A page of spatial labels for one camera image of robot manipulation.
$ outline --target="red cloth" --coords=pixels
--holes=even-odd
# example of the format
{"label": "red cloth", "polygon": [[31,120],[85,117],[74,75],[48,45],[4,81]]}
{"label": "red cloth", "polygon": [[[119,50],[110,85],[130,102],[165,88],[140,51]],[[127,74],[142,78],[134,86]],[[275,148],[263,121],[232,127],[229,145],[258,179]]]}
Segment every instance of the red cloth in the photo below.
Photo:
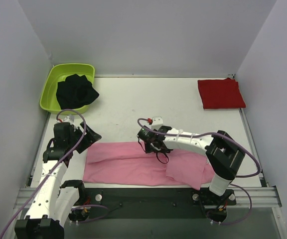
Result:
{"label": "red cloth", "polygon": [[234,79],[199,80],[198,89],[204,109],[246,107],[239,90],[239,83]]}

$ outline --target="pink cloth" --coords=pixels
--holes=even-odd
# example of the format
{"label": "pink cloth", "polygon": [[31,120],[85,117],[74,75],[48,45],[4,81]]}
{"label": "pink cloth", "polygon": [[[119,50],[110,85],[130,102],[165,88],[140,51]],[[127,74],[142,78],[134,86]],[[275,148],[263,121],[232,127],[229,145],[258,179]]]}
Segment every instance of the pink cloth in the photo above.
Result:
{"label": "pink cloth", "polygon": [[95,143],[87,152],[84,182],[126,185],[184,185],[200,189],[214,176],[203,155],[176,149],[160,163],[137,142]]}

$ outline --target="metal frame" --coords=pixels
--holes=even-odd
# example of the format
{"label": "metal frame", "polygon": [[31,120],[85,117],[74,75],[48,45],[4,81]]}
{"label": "metal frame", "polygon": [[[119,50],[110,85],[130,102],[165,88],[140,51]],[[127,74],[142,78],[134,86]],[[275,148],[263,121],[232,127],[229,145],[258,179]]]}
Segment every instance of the metal frame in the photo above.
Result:
{"label": "metal frame", "polygon": [[[229,206],[229,207],[236,207],[236,208],[248,208],[249,198],[239,188],[230,188],[234,190],[237,204],[235,206]],[[17,200],[15,203],[15,208],[20,208],[26,200],[31,196],[32,192],[35,190],[35,188],[21,188],[19,190]],[[281,202],[279,199],[278,192],[276,188],[245,188],[247,192],[250,194],[253,207],[256,208],[278,208],[281,206]]]}
{"label": "metal frame", "polygon": [[42,136],[40,138],[38,150],[37,150],[36,155],[35,155],[34,164],[33,164],[33,167],[32,167],[32,171],[30,173],[30,177],[32,175],[34,175],[34,172],[35,172],[35,168],[36,168],[36,165],[37,165],[37,162],[38,162],[38,156],[39,156],[40,151],[42,150],[42,145],[43,145],[42,142],[43,142],[45,134],[46,134],[46,129],[47,129],[47,125],[48,125],[48,122],[49,122],[49,118],[50,118],[50,113],[47,113],[46,122],[45,122],[45,125],[44,125],[44,128],[43,128]]}
{"label": "metal frame", "polygon": [[[249,141],[251,152],[259,160],[259,156],[258,156],[257,150],[255,148],[255,144],[254,144],[253,137],[251,134],[250,126],[249,126],[249,123],[247,121],[247,117],[245,115],[244,109],[240,109],[240,116],[241,116],[242,123],[243,123],[244,129],[245,129],[248,141]],[[266,182],[265,177],[264,177],[262,172],[261,172],[261,174],[259,174],[259,177],[260,177],[260,179],[264,180],[266,184],[268,184]],[[272,208],[272,212],[273,212],[273,215],[274,215],[274,218],[275,218],[278,230],[279,230],[280,237],[282,239],[287,239],[287,229],[286,229],[286,224],[285,224],[285,221],[284,221],[284,218],[282,215],[281,205],[279,207],[271,207],[271,208]]]}

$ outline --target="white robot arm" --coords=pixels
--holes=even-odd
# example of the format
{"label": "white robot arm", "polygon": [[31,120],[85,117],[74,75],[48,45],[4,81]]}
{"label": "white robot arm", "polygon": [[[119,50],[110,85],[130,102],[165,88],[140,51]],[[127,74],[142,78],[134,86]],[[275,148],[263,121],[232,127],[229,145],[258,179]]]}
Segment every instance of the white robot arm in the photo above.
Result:
{"label": "white robot arm", "polygon": [[[148,119],[148,122],[154,132],[149,131],[144,126],[137,134],[138,139],[144,141],[146,153],[155,152],[166,155],[173,149],[184,149],[206,155],[215,171],[209,190],[218,196],[224,194],[229,184],[236,177],[245,156],[237,146],[219,137],[193,138],[194,135],[198,134],[164,126],[161,117],[153,117]],[[231,138],[224,131],[218,131],[218,133]]]}
{"label": "white robot arm", "polygon": [[[16,221],[15,233],[18,239],[64,238],[63,227],[72,207],[76,203],[83,205],[87,200],[85,187],[81,180],[69,180],[61,185],[73,153],[69,154],[51,174],[49,172],[59,159],[72,149],[81,135],[82,131],[74,125],[71,116],[54,125],[54,138],[50,140],[43,154],[40,182],[45,177],[48,179],[36,193],[24,219]],[[83,152],[99,139],[101,136],[86,126],[86,134],[76,147],[77,152]]]}

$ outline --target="purple cable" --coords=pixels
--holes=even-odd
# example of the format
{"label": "purple cable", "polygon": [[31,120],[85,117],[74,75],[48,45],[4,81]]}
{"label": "purple cable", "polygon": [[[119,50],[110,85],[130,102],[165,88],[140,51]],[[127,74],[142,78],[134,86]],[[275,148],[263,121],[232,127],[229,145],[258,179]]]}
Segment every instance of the purple cable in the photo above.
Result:
{"label": "purple cable", "polygon": [[[242,217],[242,218],[240,218],[240,219],[237,219],[237,220],[235,220],[235,221],[233,221],[233,222],[229,222],[229,223],[218,223],[218,222],[212,220],[215,224],[219,224],[220,226],[230,226],[230,225],[234,225],[234,224],[236,224],[236,223],[239,223],[239,222],[245,220],[246,218],[248,218],[249,215],[250,215],[251,212],[252,212],[252,199],[251,199],[250,194],[249,194],[243,187],[240,187],[239,185],[232,184],[232,183],[231,183],[230,185],[242,189],[242,190],[248,195],[249,201],[250,201],[250,208],[249,208],[248,213],[247,213],[244,217]],[[210,213],[210,212],[211,212],[211,210],[207,212],[207,214],[206,214],[207,218],[209,218],[209,213]]]}
{"label": "purple cable", "polygon": [[[139,118],[137,120],[137,123],[139,124],[139,126],[141,128],[143,128],[144,126],[140,123],[141,120],[145,120],[147,121],[147,119],[144,119],[144,118]],[[147,131],[149,132],[152,132],[152,133],[156,133],[156,134],[159,134],[159,135],[164,135],[164,136],[172,136],[172,137],[177,137],[176,134],[174,133],[161,133],[161,132],[157,132],[157,131],[154,131],[150,128],[145,128]],[[220,137],[220,138],[223,138],[231,143],[233,143],[234,145],[238,146],[244,153],[246,153],[255,163],[255,165],[257,166],[258,170],[256,171],[256,173],[252,173],[252,174],[249,174],[249,175],[237,175],[236,177],[237,178],[250,178],[250,177],[253,177],[253,176],[256,176],[256,175],[259,175],[259,173],[261,172],[261,167],[260,167],[260,164],[259,162],[257,161],[257,159],[248,151],[246,150],[242,145],[240,145],[239,143],[237,143],[236,141],[234,141],[233,139],[230,139],[229,137],[227,136],[224,136],[220,133],[214,133],[214,132],[209,132],[209,133],[202,133],[202,134],[199,134],[199,135],[186,135],[186,134],[180,134],[179,136],[180,137],[186,137],[186,138],[200,138],[200,137],[203,137],[203,136],[207,136],[207,135],[211,135],[211,136],[215,136],[215,137]]]}
{"label": "purple cable", "polygon": [[10,226],[10,224],[12,223],[12,221],[18,216],[18,214],[26,207],[26,205],[30,202],[30,200],[32,200],[34,198],[34,196],[36,195],[36,193],[41,189],[41,187],[44,185],[44,183],[46,182],[46,180],[49,178],[50,174],[57,168],[57,166],[62,162],[64,161],[64,159],[69,155],[71,154],[75,148],[80,144],[80,142],[82,141],[82,139],[84,138],[84,135],[86,133],[86,121],[85,121],[85,118],[79,113],[77,112],[76,110],[72,110],[72,109],[66,109],[66,110],[61,110],[57,116],[56,116],[56,119],[58,120],[58,117],[61,113],[65,112],[65,111],[71,111],[71,112],[74,112],[76,114],[78,114],[80,116],[80,118],[83,120],[83,123],[84,123],[84,130],[83,130],[83,133],[82,133],[82,136],[80,137],[80,139],[77,141],[77,143],[61,158],[58,160],[58,162],[54,165],[54,167],[49,171],[49,173],[46,175],[46,177],[43,179],[43,181],[41,181],[39,183],[39,185],[37,186],[37,188],[35,189],[35,191],[32,193],[32,195],[29,197],[29,199],[26,200],[26,202],[23,204],[23,206],[21,206],[17,212],[12,216],[12,218],[8,221],[8,223],[6,224],[6,226],[3,228],[1,234],[0,234],[0,239],[3,238],[5,232],[7,231],[8,227]]}
{"label": "purple cable", "polygon": [[102,216],[99,216],[99,217],[96,217],[96,218],[90,218],[88,220],[80,221],[78,223],[90,223],[90,222],[102,219],[102,218],[106,217],[109,214],[109,208],[107,208],[107,207],[105,207],[103,205],[93,205],[93,204],[78,206],[78,207],[72,208],[72,211],[74,211],[76,209],[79,209],[79,208],[84,208],[84,207],[103,208],[103,209],[106,209],[107,212],[106,212],[106,214],[104,214]]}

